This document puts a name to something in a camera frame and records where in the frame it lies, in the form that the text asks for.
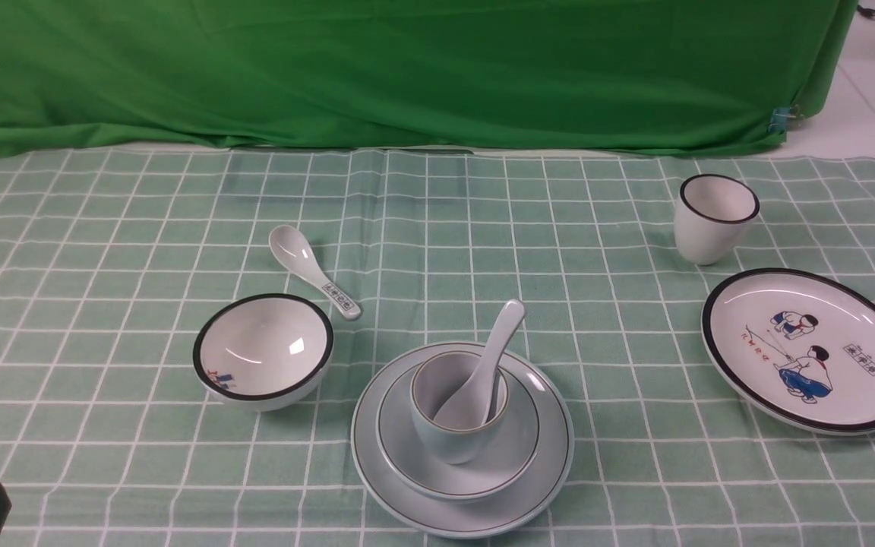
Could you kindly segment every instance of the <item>tableware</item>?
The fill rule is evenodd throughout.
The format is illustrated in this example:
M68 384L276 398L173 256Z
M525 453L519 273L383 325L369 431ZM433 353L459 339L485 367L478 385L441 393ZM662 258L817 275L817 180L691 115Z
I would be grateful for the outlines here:
M711 360L740 395L810 432L875 432L875 305L799 270L748 270L709 295Z
M302 232L286 224L276 226L268 235L268 247L282 267L325 294L344 319L353 321L360 318L360 305L326 277Z
M508 340L525 319L525 305L517 300L505 302L495 319L482 359L458 391L455 391L434 415L434 423L451 429L472 429L489 422L495 415L498 362Z
M761 204L746 184L722 175L695 175L674 204L674 242L695 264L714 264L742 242Z
M410 418L424 446L448 463L465 463L495 438L508 408L508 383L497 373L498 405L495 416L477 427L457 429L434 421L441 404L471 376L479 355L448 351L420 364L410 378Z
M411 489L391 469L376 435L376 416L387 390L400 375L438 353L480 350L477 343L436 343L404 353L369 381L353 413L350 447L367 492L393 518L434 536L489 537L528 523L559 494L573 462L573 422L559 391L536 367L506 353L499 366L532 396L539 417L537 454L521 477L497 494L450 503Z
M205 323L194 341L194 371L218 401L264 412L312 392L332 352L322 309L298 296L260 294Z
M539 442L535 403L520 380L501 373L511 395L501 431L473 460L454 465L431 454L414 430L407 394L415 370L401 374L387 389L376 416L380 451L404 484L430 498L463 502L493 495L517 481L534 460Z

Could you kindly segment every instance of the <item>black rim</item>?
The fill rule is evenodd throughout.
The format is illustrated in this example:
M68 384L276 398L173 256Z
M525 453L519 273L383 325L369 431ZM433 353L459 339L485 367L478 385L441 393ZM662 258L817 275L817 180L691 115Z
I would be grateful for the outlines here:
M734 276L727 278L727 280L722 281L715 290L711 292L711 295L708 295L708 300L704 302L704 308L701 311L701 332L704 335L704 342L708 346L708 350L711 351L712 356L715 357L715 363L718 365L722 374L728 378L729 381L734 382L734 384L738 385L738 387L749 396L753 401L756 401L758 404L763 405L765 408L770 409L770 411L774 413L778 413L779 416L784 416L784 418L792 420L792 422L798 422L802 425L812 427L813 429L822 429L825 432L839 432L839 433L862 433L862 432L872 432L875 430L875 420L872 422L864 422L864 423L850 423L850 425L840 425L839 423L829 423L829 422L820 422L816 419L805 418L805 416L799 416L797 413L789 412L786 409L783 409L779 406L774 405L768 399L765 399L763 396L757 394L756 391L751 389L745 384L741 378L736 375L725 360L722 358L722 354L718 350L718 346L715 344L715 337L711 332L711 311L715 307L715 301L718 300L720 294L731 284L736 283L739 280L743 280L745 277L751 276L759 276L760 274L788 274L789 276L798 276L798 277L806 277L809 280L816 280L819 283L824 283L829 285L830 287L842 291L849 296L857 299L862 305L865 305L866 308L872 309L875 312L875 304L871 301L867 300L863 295L858 292L855 292L853 289L848 288L845 285L837 283L836 281L829 280L829 278L817 276L814 273L808 273L808 271L802 270L791 270L787 267L761 267L757 270L747 270L742 271L742 273L734 274Z
M222 315L228 314L229 311L232 311L234 308L238 308L240 305L246 304L246 302L252 302L254 300L264 300L264 299L283 299L283 300L292 300L295 302L302 302L302 304L308 305L312 311L316 312L317 318L320 318L323 321L323 327L326 329L326 349L323 351L323 356L320 357L319 363L313 367L313 370L309 371L309 374L306 375L300 381L297 381L295 384L289 385L284 389L280 389L278 391L272 392L271 394L261 394L261 395L243 395L236 394L234 391L228 391L228 389L223 389L215 385L214 381L211 381L208 378L208 374L204 371L204 364L201 363L201 343L204 342L204 337L208 333L208 330L211 328L215 321L221 318ZM225 395L229 399L235 399L237 401L265 401L267 399L273 399L275 397L279 397L285 394L288 394L295 389L301 387L301 385L306 384L307 381L312 380L316 374L319 373L323 367L326 366L327 361L330 360L330 353L333 351L333 326L330 325L330 319L327 318L325 312L322 309L316 307L313 302L309 302L305 298L299 298L298 296L291 294L281 294L281 293L268 293L268 294L258 294L254 296L250 296L247 298L243 298L239 301L232 302L232 304L226 305L225 308L222 308L218 314L212 315L211 319L208 319L208 322L205 323L203 327L201 327L201 332L197 333L197 339L194 340L194 371L197 373L197 376L201 378L202 384L207 385L209 388L213 389L219 394Z
M735 183L738 183L738 184L744 186L744 189L750 191L750 193L751 193L751 198L753 198L753 200L754 200L754 209L753 209L753 211L751 211L751 214L750 214L750 215L747 215L747 217L745 217L745 218L740 218L740 219L738 219L738 220L722 220L722 219L719 219L719 218L715 218L715 217L712 217L712 216L705 215L705 214L702 213L701 211L698 211L697 208L695 208L693 205L691 205L691 204L690 204L690 201L687 200L687 196L684 196L684 190L687 189L687 183L690 183L691 181L693 181L693 180L697 180L697 179L699 179L699 178L704 178L704 177L709 177L709 176L711 176L711 177L715 177L715 178L723 178L723 179L725 179L725 180L730 180L731 182L735 182ZM749 188L749 186L747 186L747 184L744 184L742 181L740 181L740 180L738 180L738 179L736 179L736 178L732 178L732 177L724 176L724 175L709 174L709 173L704 173L704 174L695 175L695 176L692 176L692 177L688 178L688 180L685 180L685 181L684 181L684 184L681 184L681 201L684 202L684 206L685 206L685 207L687 207L688 209L690 209L691 211L693 211L693 213L696 214L697 216L699 216L699 217L701 217L701 218L706 218L706 219L708 219L709 221L712 221L712 222L720 222L720 223L722 223L722 224L744 224L744 223L746 223L747 221L750 221L751 219L753 219L754 217L757 217L757 216L758 216L758 211L761 211L761 202L758 201L758 197L757 197L757 195L754 194L754 191L751 190L751 189Z

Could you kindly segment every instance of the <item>cup rim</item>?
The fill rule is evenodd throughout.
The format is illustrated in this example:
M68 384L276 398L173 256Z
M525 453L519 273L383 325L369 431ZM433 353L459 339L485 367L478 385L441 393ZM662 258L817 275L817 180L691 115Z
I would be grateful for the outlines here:
M691 183L692 181L694 181L696 179L704 178L704 177L723 178L725 180L730 180L731 182L735 182L737 184L742 185L744 187L744 189L749 191L749 193L751 194L751 198L753 198L753 200L754 200L754 209L751 211L751 214L747 215L745 218L740 218L737 220L722 220L722 219L715 218L715 217L712 217L709 215L705 215L703 212L698 211L697 207L694 207L694 205L691 205L690 201L687 200L687 196L685 196L684 190L687 190L688 183ZM695 176L688 177L687 180L685 180L684 183L681 184L680 196L681 196L681 201L684 202L684 206L687 207L688 210L690 210L691 212L693 212L694 214L696 214L697 216L699 216L701 218L705 218L711 222L717 222L719 224L729 224L729 225L744 224L746 222L753 220L754 217L757 217L758 212L761 211L761 201L758 201L757 194L754 193L754 190L751 190L749 185L744 184L742 181L740 181L736 178L732 178L732 177L725 176L725 175L719 175L719 174L715 174L715 173L701 173L701 174L696 174Z
M496 373L497 378L503 378L503 380L506 380L504 382L504 402L501 403L501 412L497 413L497 415L495 415L495 418L488 420L488 422L484 422L484 423L482 423L482 425L479 425L477 427L472 427L471 429L451 429L450 427L445 427L445 426L441 425L440 423L435 422L433 419L428 418L428 415L426 415L426 413L421 411L420 405L417 404L417 393L416 393L416 390L414 389L414 384L417 384L417 375L419 375L421 373L421 371L424 370L425 365L427 365L431 361L434 361L435 359L437 359L437 357L447 356L447 354L451 354L451 353L465 353L465 354L468 354L468 356L475 356L479 359L482 359L482 356L480 356L477 353L473 353L472 351L444 351L444 353L438 353L436 356L432 356L431 358L428 358L423 363L417 365L417 369L414 370L414 376L412 378L410 378L410 402L414 406L414 412L419 413L421 418L426 420L426 422L429 425L433 425L434 427L437 427L437 429L440 429L442 432L448 432L448 433L456 433L456 434L476 433L476 432L481 432L482 429L487 429L493 425L496 425L496 423L500 422L501 419L504 417L504 413L506 412L506 409L508 408L508 402L510 402L510 389L508 389L508 381L507 381L507 378L505 378L504 375L501 374L500 370L496 370L495 373Z
M307 305L313 312L316 314L316 318L320 319L320 322L323 323L323 329L326 329L326 347L323 349L323 355L320 357L319 362L313 366L312 370L309 371L306 376L297 381L295 384L289 385L289 387L284 387L278 391L271 392L271 394L260 394L260 395L245 395L245 394L237 394L234 391L229 391L228 389L219 387L219 385L215 385L215 382L211 381L211 378L208 378L208 374L204 371L204 363L201 361L201 347L204 345L204 338L207 336L209 329L211 329L212 325L215 324L223 315L228 314L230 311L234 311L240 307L240 305L248 304L248 302L253 302L256 300L292 300L295 302L300 302L301 304ZM257 294L245 297L240 300L236 300L232 302L232 304L226 305L225 308L219 309L215 315L212 315L208 321L205 322L205 325L201 327L201 331L197 334L197 339L194 339L194 348L192 349L192 362L194 363L194 371L198 376L198 380L201 380L201 383L208 387L212 391L215 391L216 394L222 395L225 398L232 399L235 401L250 401L250 402L258 402L258 401L268 401L272 399L277 399L282 395L291 394L296 389L303 387L303 385L308 384L312 378L315 378L316 375L320 373L326 366L327 363L330 362L330 354L333 352L333 325L330 325L330 319L326 316L326 312L323 312L322 309L319 309L313 302L306 300L305 298L292 295L292 294L284 294L284 293L264 293Z

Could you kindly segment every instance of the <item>bowl rim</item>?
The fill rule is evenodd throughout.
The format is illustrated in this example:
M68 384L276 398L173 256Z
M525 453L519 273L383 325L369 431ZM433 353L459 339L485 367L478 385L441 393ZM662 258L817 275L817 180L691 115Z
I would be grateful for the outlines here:
M261 394L261 395L245 395L245 394L236 394L234 391L228 391L228 389L223 389L215 385L215 382L212 382L208 378L208 374L204 371L204 363L201 362L201 346L204 343L204 338L208 334L208 331L211 330L212 325L215 324L223 315L228 314L233 309L240 307L240 305L248 304L248 302L253 302L256 300L292 300L294 302L300 302L301 304L307 305L313 312L315 312L317 318L319 318L323 322L323 327L326 329L326 347L323 350L323 356L320 357L319 363L316 364L315 367L309 371L306 376L297 381L295 384L289 385L289 387L285 387L278 391L271 392L271 394ZM330 354L333 352L333 325L330 325L330 319L327 317L326 312L319 309L313 302L306 300L305 298L285 293L264 293L257 294L242 298L240 300L236 300L232 302L232 304L226 305L225 308L219 309L215 315L212 315L208 321L205 322L205 325L201 327L201 331L197 333L197 339L194 339L194 349L192 350L192 361L194 361L194 371L197 373L198 380L201 380L201 383L208 387L212 391L215 391L217 394L221 394L229 399L233 399L236 401L265 401L270 399L275 399L277 397L281 397L282 395L291 394L295 389L299 389L302 385L306 385L307 382L315 378L316 375L320 373L320 370L323 370L323 367L330 361Z

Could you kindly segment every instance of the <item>saucer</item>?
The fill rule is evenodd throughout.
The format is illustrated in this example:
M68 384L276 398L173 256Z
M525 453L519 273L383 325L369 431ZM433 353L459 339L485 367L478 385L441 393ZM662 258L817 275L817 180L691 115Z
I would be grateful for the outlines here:
M495 494L454 503L411 489L391 469L377 442L376 427L377 410L387 390L404 373L438 353L480 350L478 343L436 343L404 353L369 381L353 413L350 446L367 491L400 522L433 536L489 537L524 525L559 494L573 462L573 422L555 385L536 367L506 353L501 369L531 396L539 416L538 450L520 478Z
M535 402L518 378L504 372L511 396L495 438L474 460L452 465L433 456L414 430L409 392L416 370L400 375L377 412L377 442L392 470L410 488L448 501L483 498L517 481L534 460L539 443Z
M712 291L704 343L763 412L809 432L875 432L875 305L799 270L748 270Z

